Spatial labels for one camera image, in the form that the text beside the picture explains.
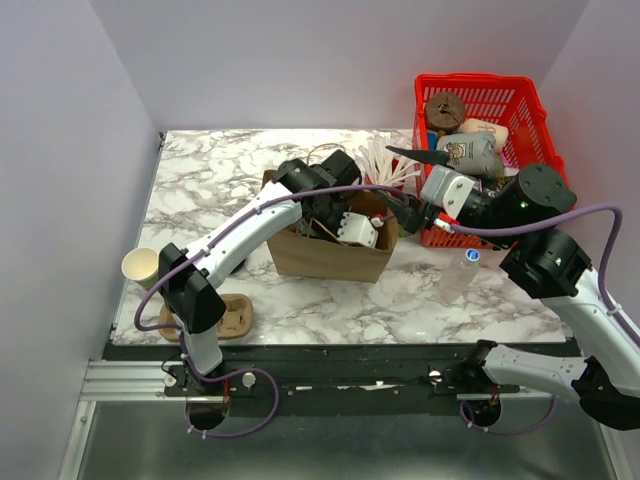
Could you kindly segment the green paper coffee cup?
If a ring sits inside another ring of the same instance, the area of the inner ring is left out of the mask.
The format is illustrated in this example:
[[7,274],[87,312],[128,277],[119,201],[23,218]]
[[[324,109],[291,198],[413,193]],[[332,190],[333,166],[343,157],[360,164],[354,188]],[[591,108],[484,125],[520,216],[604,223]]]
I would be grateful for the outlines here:
[[159,254],[152,248],[138,247],[125,255],[121,262],[124,277],[146,291],[158,280]]

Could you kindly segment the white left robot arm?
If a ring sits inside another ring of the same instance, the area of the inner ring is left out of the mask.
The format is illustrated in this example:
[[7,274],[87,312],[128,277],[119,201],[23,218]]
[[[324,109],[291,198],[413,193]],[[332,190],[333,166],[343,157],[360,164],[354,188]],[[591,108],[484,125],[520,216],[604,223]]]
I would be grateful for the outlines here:
[[355,161],[341,150],[311,166],[299,158],[285,161],[257,196],[216,230],[182,249],[170,243],[161,250],[160,294],[177,316],[192,362],[187,382],[197,393],[214,393],[222,380],[216,325],[226,304],[217,289],[257,247],[305,215],[338,227],[346,208],[337,196],[360,179]]

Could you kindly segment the brown paper bag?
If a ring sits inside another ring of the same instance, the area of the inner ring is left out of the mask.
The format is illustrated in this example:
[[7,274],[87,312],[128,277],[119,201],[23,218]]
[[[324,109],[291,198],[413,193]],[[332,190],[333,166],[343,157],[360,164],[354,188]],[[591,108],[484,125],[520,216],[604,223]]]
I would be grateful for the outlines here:
[[[263,174],[262,184],[281,182],[291,193],[314,187],[329,188],[359,185],[360,169],[355,160],[342,150],[332,152],[319,164],[309,165],[300,158],[283,162],[276,170]],[[334,199],[349,204],[350,211],[368,217],[381,216],[384,226],[374,248],[341,243],[337,238],[313,238],[299,235],[301,219],[285,227],[267,241],[280,275],[328,280],[375,283],[394,251],[399,236],[397,221],[381,198],[383,192],[357,190],[331,193]]]

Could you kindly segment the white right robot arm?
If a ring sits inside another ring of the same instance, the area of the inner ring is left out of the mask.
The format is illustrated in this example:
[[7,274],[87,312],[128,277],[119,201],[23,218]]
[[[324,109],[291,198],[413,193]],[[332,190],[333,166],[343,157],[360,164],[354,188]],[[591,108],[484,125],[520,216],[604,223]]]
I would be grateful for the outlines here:
[[[477,188],[474,176],[450,167],[443,151],[390,150],[432,168],[419,195],[386,198],[402,228],[414,233],[437,227],[504,250],[500,267],[507,277],[555,312],[589,353],[555,357],[479,340],[458,365],[439,375],[439,387],[468,394],[529,387],[578,403],[593,420],[612,429],[638,429],[639,328],[605,286],[621,210],[607,203],[577,207],[576,195],[549,165],[521,168],[490,195]],[[614,221],[595,267],[558,226],[604,210],[613,213]]]

